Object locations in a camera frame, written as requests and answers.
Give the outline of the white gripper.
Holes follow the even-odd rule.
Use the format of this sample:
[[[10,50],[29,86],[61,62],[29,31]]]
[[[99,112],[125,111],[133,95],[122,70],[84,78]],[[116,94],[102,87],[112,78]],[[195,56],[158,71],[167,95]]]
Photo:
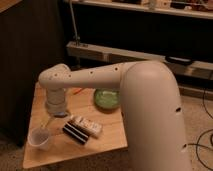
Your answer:
[[[58,112],[66,112],[66,90],[63,88],[57,90],[46,90],[46,102],[45,108],[51,115]],[[50,117],[45,123],[41,125],[41,129],[47,129],[48,125],[54,120],[54,117]]]

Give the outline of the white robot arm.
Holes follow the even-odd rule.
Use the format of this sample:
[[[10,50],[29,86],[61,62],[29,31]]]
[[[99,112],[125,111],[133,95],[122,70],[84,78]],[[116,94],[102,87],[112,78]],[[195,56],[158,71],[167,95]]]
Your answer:
[[[66,88],[118,90],[133,171],[192,171],[179,88],[165,64],[126,62],[78,71],[58,64],[38,81],[54,115],[66,110]]]

